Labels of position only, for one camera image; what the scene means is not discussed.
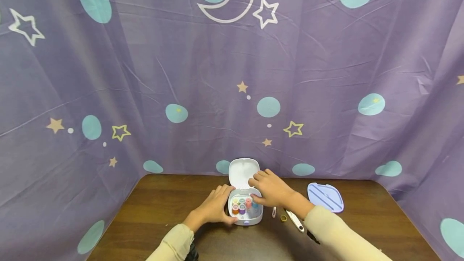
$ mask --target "purple fabric backdrop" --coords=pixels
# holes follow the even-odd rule
[[[147,173],[373,179],[464,259],[463,0],[1,0],[0,259],[85,260]]]

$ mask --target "purple oval lid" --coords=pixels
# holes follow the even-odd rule
[[[308,198],[316,206],[323,206],[333,213],[341,213],[345,208],[339,191],[329,184],[308,184]]]

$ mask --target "yellow star outline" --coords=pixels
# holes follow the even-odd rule
[[[272,140],[269,140],[269,139],[266,138],[266,140],[263,141],[262,144],[263,144],[264,146],[266,146],[266,147],[267,147],[267,146],[272,146],[271,142],[272,142]]]
[[[61,121],[63,119],[55,120],[50,118],[50,124],[48,124],[47,128],[52,129],[54,134],[57,134],[58,130],[64,129],[63,125],[61,125]]]
[[[303,133],[301,132],[301,127],[303,127],[303,123],[300,123],[300,124],[296,124],[295,122],[293,121],[290,121],[290,125],[284,129],[285,132],[289,133],[289,138],[292,137],[293,135],[303,135]],[[291,127],[298,127],[298,131],[297,132],[291,132],[290,129]]]
[[[243,81],[240,84],[238,84],[237,87],[238,87],[238,92],[239,93],[240,92],[245,92],[245,93],[247,92],[248,86],[245,85],[245,83]]]
[[[122,135],[116,135],[116,129],[122,129],[124,131],[124,133]],[[113,136],[111,137],[111,139],[117,138],[119,141],[122,141],[124,136],[127,136],[127,135],[131,135],[131,133],[127,130],[127,125],[126,124],[124,124],[122,126],[114,126],[113,125]]]
[[[110,158],[110,166],[115,167],[117,163],[116,157]]]

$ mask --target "white handle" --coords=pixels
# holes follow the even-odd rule
[[[300,232],[304,233],[304,232],[305,232],[305,228],[304,228],[303,225],[301,224],[301,222],[300,222],[300,220],[298,219],[298,217],[297,217],[294,213],[292,213],[292,212],[290,212],[290,211],[287,211],[287,210],[285,210],[285,211],[286,211],[287,214],[289,215],[289,217],[290,217],[291,221],[293,222],[293,224],[295,224],[296,228],[297,228]]]

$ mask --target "wooden table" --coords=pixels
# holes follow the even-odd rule
[[[345,202],[340,217],[394,261],[439,260],[393,198],[372,181],[284,179],[307,196],[312,181],[338,188]],[[200,205],[226,176],[148,175],[137,184],[90,255],[90,261],[145,260],[164,235]],[[195,236],[201,261],[335,260],[321,245],[300,233],[284,213],[265,208],[260,224],[251,227],[207,224]]]

